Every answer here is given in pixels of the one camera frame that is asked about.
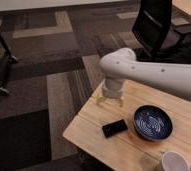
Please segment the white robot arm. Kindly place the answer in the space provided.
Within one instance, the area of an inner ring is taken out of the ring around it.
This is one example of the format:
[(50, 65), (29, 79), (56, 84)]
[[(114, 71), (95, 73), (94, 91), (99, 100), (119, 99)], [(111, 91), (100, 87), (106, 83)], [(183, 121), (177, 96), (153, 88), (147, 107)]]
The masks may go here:
[(140, 62), (131, 48), (120, 48), (103, 56), (100, 67), (104, 97), (120, 98), (125, 81), (133, 80), (191, 101), (191, 64)]

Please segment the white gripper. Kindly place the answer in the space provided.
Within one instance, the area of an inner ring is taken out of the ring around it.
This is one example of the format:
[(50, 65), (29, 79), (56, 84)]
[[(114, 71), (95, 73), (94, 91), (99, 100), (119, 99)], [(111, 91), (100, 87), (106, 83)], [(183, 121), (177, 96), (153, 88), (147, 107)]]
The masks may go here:
[(123, 85), (124, 80), (106, 78), (102, 84), (102, 95), (97, 96), (96, 104), (104, 102), (107, 98), (116, 99), (120, 107), (123, 107)]

